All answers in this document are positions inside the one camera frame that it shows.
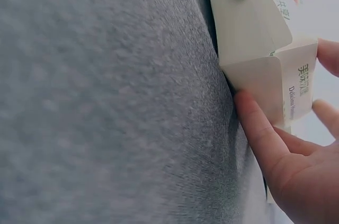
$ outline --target gray fabric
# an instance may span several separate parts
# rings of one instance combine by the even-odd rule
[[[1,224],[267,223],[208,0],[0,7]]]

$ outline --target paper box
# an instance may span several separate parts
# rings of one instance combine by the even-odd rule
[[[211,0],[219,64],[270,122],[288,127],[311,110],[317,38],[302,31],[293,0]]]

